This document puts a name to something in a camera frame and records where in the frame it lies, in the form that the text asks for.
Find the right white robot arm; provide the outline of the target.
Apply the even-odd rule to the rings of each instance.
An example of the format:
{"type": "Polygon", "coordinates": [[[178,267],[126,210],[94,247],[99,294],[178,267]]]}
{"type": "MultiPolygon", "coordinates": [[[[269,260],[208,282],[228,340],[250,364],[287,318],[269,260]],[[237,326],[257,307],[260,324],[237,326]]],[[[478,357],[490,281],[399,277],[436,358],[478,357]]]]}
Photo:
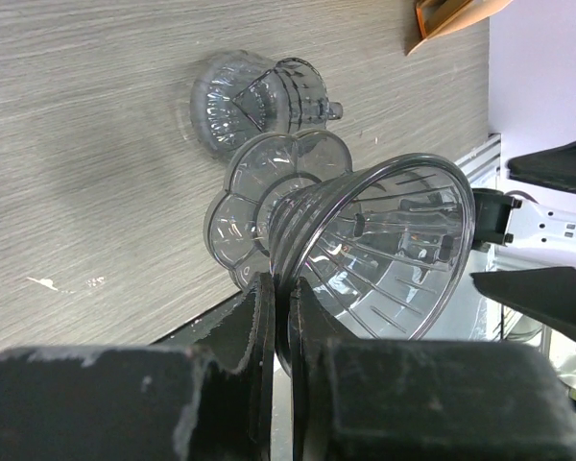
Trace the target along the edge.
{"type": "MultiPolygon", "coordinates": [[[[576,194],[576,141],[512,158],[512,180],[576,194]]],[[[474,273],[475,288],[576,342],[576,214],[500,191],[476,188],[473,243],[511,245],[535,250],[540,257],[555,252],[564,265],[542,269],[474,273]]]]}

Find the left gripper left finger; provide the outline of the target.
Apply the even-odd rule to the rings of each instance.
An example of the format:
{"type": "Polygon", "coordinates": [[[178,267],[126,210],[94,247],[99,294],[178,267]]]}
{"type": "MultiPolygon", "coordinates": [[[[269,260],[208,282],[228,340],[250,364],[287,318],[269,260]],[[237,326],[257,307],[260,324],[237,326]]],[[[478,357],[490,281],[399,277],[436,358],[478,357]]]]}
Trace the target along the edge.
{"type": "Polygon", "coordinates": [[[200,341],[0,352],[0,460],[266,460],[275,289],[256,275],[200,341]]]}

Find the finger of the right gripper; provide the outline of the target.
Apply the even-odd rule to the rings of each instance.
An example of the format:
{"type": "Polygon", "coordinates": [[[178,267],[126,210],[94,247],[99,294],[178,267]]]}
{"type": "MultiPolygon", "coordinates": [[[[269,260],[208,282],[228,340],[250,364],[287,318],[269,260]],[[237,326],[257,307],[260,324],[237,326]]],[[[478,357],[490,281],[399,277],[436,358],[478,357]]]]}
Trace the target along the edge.
{"type": "Polygon", "coordinates": [[[472,273],[483,296],[537,320],[576,342],[576,268],[472,273]]]}
{"type": "Polygon", "coordinates": [[[576,194],[576,141],[507,162],[509,179],[576,194]]]}

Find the grey plastic measuring cup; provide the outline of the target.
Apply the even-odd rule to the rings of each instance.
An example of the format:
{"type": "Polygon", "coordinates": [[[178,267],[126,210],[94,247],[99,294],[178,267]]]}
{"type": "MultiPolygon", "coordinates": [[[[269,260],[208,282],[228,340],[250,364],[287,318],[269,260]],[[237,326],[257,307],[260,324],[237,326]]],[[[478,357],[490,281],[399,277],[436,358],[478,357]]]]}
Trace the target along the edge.
{"type": "Polygon", "coordinates": [[[310,62],[245,50],[210,56],[191,85],[187,108],[193,135],[223,161],[260,134],[324,129],[344,115],[310,62]]]}

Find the grey plastic dripper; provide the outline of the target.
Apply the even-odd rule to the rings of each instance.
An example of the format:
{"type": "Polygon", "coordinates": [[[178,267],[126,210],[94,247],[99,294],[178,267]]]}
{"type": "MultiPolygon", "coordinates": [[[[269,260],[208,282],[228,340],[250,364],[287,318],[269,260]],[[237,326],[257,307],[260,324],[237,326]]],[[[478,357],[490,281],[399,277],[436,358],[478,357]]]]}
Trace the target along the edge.
{"type": "Polygon", "coordinates": [[[204,220],[207,250],[237,286],[272,276],[283,367],[300,280],[358,337],[421,339],[465,271],[474,232],[474,195],[454,162],[406,154],[354,170],[347,144],[326,130],[247,141],[204,220]]]}

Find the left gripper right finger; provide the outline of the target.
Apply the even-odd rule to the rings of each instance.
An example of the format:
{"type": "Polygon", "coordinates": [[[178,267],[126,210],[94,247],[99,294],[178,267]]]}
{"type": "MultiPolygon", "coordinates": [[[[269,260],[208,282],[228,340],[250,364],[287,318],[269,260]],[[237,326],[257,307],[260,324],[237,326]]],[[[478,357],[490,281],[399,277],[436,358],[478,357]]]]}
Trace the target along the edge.
{"type": "Polygon", "coordinates": [[[305,279],[287,322],[297,460],[576,460],[576,413],[533,347],[361,339],[305,279]]]}

